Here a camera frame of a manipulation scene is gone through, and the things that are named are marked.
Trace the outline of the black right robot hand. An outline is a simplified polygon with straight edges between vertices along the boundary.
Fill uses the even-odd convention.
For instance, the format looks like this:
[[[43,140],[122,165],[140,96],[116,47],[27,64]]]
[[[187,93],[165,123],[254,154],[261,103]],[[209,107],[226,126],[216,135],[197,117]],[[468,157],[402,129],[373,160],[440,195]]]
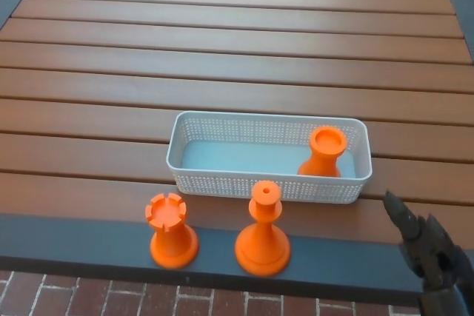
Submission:
[[[390,191],[383,204],[401,233],[399,248],[405,262],[422,279],[420,314],[472,315],[473,265],[466,252],[453,243],[434,215],[415,215]]]

